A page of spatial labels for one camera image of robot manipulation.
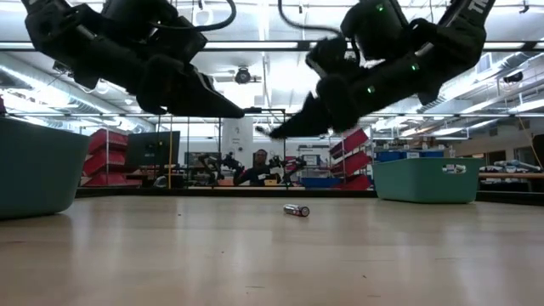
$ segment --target man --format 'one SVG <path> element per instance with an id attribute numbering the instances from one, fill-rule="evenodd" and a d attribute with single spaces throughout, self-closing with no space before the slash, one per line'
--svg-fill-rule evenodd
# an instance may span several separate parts
<path id="1" fill-rule="evenodd" d="M 238 186 L 249 181 L 250 186 L 264 186 L 264 180 L 270 175 L 270 167 L 266 164 L 268 153 L 260 149 L 253 155 L 253 167 L 247 169 L 239 177 L 234 179 L 234 185 Z"/>

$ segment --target wooden table surface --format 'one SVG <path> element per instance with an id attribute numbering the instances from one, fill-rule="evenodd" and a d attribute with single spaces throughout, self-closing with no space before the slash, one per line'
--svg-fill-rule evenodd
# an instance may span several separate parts
<path id="1" fill-rule="evenodd" d="M 544 173 L 480 173 L 482 179 L 544 179 Z"/>
<path id="2" fill-rule="evenodd" d="M 2 306 L 540 306 L 543 272 L 542 207 L 109 197 L 0 223 Z"/>

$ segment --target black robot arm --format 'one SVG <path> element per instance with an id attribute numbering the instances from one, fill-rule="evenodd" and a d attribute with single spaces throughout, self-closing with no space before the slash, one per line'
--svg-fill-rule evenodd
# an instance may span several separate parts
<path id="1" fill-rule="evenodd" d="M 433 24 L 408 23 L 396 0 L 365 0 L 346 14 L 343 36 L 318 42 L 306 62 L 321 77 L 317 97 L 273 130 L 275 139 L 316 136 L 329 128 L 343 132 L 360 117 L 416 94 L 423 105 L 441 86 L 474 67 L 482 54 L 485 21 L 495 0 L 456 0 Z M 366 60 L 383 60 L 372 68 L 346 59 L 346 39 L 359 44 Z"/>
<path id="2" fill-rule="evenodd" d="M 291 176 L 295 173 L 297 173 L 300 170 L 303 170 L 307 165 L 307 162 L 302 157 L 297 157 L 294 160 L 290 161 L 284 161 L 283 167 L 290 167 L 294 166 L 293 169 L 288 171 L 283 175 L 283 178 L 281 179 L 281 184 L 290 184 L 291 183 Z"/>
<path id="3" fill-rule="evenodd" d="M 221 26 L 235 16 L 233 1 L 227 2 L 233 12 Z M 84 87 L 95 88 L 99 79 L 115 83 L 157 115 L 244 116 L 190 64 L 207 43 L 200 31 L 217 27 L 194 27 L 167 0 L 108 0 L 101 13 L 66 0 L 22 3 L 36 50 Z"/>

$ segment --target monitor screen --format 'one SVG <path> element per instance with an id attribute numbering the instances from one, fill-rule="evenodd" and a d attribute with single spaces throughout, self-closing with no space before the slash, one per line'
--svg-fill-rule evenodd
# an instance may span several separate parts
<path id="1" fill-rule="evenodd" d="M 179 132 L 172 132 L 172 160 L 170 161 L 170 132 L 128 135 L 125 165 L 137 167 L 177 164 L 179 137 Z"/>

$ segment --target battery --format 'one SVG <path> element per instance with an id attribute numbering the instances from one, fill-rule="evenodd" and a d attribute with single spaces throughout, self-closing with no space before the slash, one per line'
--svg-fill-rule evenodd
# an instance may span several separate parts
<path id="1" fill-rule="evenodd" d="M 286 204 L 283 206 L 283 212 L 293 216 L 308 217 L 309 208 L 294 204 Z"/>

